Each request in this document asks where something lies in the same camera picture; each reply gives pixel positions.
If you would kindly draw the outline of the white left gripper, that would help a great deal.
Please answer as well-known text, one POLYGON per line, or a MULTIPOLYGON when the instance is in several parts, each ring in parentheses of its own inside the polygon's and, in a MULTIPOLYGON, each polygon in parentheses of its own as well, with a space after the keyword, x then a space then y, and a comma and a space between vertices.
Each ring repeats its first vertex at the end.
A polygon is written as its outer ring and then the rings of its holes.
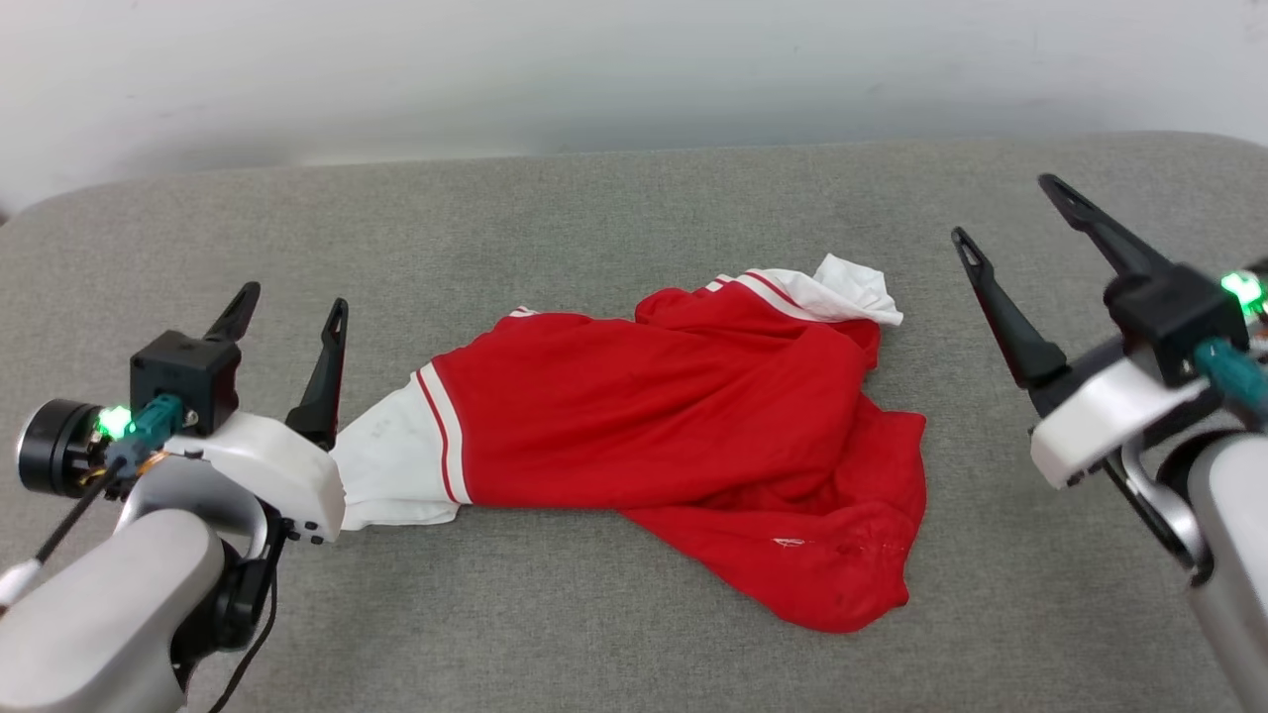
MULTIPOLYGON (((245 283, 207 330, 204 343, 238 343, 249 332, 260 293, 257 280, 245 283)), ((304 539, 335 543, 344 532, 346 502, 344 480, 327 452, 337 442, 347 317, 349 303, 336 298, 321 330, 320 356, 301 402, 288 412, 288 426, 237 411, 208 436, 167 439, 167 463, 194 453, 298 525, 304 539)))

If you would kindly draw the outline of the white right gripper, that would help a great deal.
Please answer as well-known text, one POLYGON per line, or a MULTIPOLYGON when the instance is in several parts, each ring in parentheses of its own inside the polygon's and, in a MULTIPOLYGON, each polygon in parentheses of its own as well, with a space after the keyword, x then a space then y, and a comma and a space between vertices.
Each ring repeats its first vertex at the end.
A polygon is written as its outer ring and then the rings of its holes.
MULTIPOLYGON (((1115 274, 1156 275, 1173 266, 1169 258, 1068 181, 1055 174, 1041 174, 1037 181, 1071 230, 1096 244, 1115 274)), ((1031 393, 1041 420, 1030 434, 1030 457, 1055 490, 1071 487, 1083 474, 1096 472, 1123 443, 1137 442, 1142 450, 1150 450, 1221 407, 1208 381, 1200 378, 1177 389, 1164 387, 1123 356, 1118 339, 1077 356, 1069 370, 1064 351, 1044 339, 1000 288, 987 252, 961 227, 952 231, 952 244, 1011 379, 1027 391, 1046 384, 1031 393)))

